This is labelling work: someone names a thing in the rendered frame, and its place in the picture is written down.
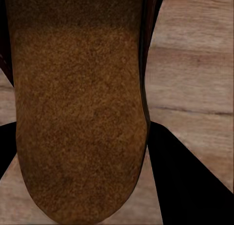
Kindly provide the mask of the sandal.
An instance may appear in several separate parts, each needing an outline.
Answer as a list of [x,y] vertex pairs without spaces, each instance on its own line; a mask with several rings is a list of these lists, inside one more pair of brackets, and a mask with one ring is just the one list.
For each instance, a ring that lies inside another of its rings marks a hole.
[[20,170],[60,225],[102,222],[137,186],[162,1],[0,0],[0,68],[15,91]]

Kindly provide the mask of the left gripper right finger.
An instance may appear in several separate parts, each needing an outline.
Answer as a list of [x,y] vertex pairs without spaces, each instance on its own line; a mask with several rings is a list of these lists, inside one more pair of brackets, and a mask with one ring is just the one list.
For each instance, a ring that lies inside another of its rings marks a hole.
[[164,225],[234,225],[234,194],[165,126],[147,146]]

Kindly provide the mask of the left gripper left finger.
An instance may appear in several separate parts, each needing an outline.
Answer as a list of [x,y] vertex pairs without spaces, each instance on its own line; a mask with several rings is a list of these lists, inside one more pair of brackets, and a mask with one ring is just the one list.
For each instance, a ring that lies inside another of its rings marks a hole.
[[0,126],[0,179],[17,153],[17,122]]

